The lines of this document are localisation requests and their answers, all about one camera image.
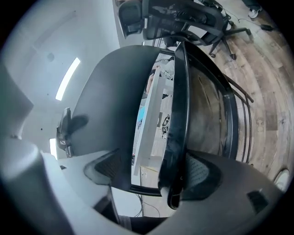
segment ceiling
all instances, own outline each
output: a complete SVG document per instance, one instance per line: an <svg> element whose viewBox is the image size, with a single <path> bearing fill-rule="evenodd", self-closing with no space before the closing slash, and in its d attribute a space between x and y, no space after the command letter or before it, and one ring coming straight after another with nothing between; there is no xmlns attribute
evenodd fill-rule
<svg viewBox="0 0 294 235"><path fill-rule="evenodd" d="M62 111L73 111L96 64L119 48L110 0L41 0L11 33L1 58L34 108L22 138L50 152ZM55 99L68 68L79 58L61 101ZM65 157L57 150L59 158Z"/></svg>

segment chair headrest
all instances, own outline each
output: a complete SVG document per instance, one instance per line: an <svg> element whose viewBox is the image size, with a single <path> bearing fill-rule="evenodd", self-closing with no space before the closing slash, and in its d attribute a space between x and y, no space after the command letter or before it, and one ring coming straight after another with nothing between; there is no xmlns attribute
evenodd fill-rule
<svg viewBox="0 0 294 235"><path fill-rule="evenodd" d="M142 4L139 0L124 2L119 7L119 22L123 35L140 34L144 27Z"/></svg>

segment wooden floor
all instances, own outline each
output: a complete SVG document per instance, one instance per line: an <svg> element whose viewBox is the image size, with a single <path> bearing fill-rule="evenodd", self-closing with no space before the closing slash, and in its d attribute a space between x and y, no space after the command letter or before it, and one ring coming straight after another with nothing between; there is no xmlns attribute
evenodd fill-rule
<svg viewBox="0 0 294 235"><path fill-rule="evenodd" d="M279 32L261 30L256 24L270 24L266 12L261 12L257 19L248 18L248 8L241 0L219 0L236 28L246 27L251 30L249 37L239 33L228 38L228 43L237 55L230 58L224 45L216 48L214 63L220 70L236 81L254 99L251 104L252 147L249 163L265 174L270 180L281 169L287 168L290 175L294 166L294 59L283 35ZM210 46L201 47L208 53ZM243 154L244 118L242 103L237 98L239 112L239 148L238 159ZM157 172L148 171L142 175L142 185L157 185ZM171 214L169 208L159 206L160 199L149 199L150 203L160 208L161 215ZM144 207L146 216L153 208Z"/></svg>

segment white desk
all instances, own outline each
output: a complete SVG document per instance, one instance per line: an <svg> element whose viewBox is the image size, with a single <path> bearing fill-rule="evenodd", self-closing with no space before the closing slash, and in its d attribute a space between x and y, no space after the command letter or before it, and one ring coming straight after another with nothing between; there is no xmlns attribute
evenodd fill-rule
<svg viewBox="0 0 294 235"><path fill-rule="evenodd" d="M145 112L136 145L135 167L132 167L133 175L138 175L140 166L149 166L150 164L155 164L151 160L150 156L160 113L162 94L167 82L167 79L160 77L159 74L160 69L156 69L153 82L146 99Z"/></svg>

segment ceiling light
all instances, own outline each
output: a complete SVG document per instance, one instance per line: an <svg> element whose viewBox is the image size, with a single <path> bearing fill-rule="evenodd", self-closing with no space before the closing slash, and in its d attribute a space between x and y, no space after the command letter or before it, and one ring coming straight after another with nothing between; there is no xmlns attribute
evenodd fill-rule
<svg viewBox="0 0 294 235"><path fill-rule="evenodd" d="M56 139L49 139L50 145L50 153L53 155L57 160L57 152L56 152Z"/></svg>
<svg viewBox="0 0 294 235"><path fill-rule="evenodd" d="M71 79L74 71L76 70L77 66L79 65L80 60L78 58L75 58L75 60L73 61L73 63L71 64L71 66L69 67L68 71L66 72L66 74L63 77L63 80L58 88L57 94L55 99L61 101L64 91L68 85L69 80Z"/></svg>

